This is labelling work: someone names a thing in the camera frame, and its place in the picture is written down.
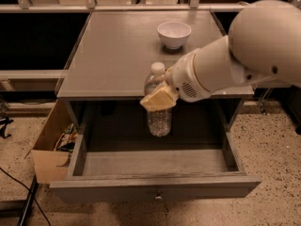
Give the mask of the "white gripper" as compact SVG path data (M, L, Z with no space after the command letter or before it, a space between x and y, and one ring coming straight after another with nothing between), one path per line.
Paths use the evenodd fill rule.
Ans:
M189 103L207 99L212 95L197 79L194 69L194 58L197 52L199 49L189 52L168 68L166 70L167 84L160 84L140 101L148 112L175 106L178 94L180 99Z

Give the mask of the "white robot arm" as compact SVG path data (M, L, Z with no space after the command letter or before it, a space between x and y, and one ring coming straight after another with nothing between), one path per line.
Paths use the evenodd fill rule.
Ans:
M140 104L149 112L182 99L193 103L222 89L276 79L301 84L301 9L261 0L242 9L229 33L182 56Z

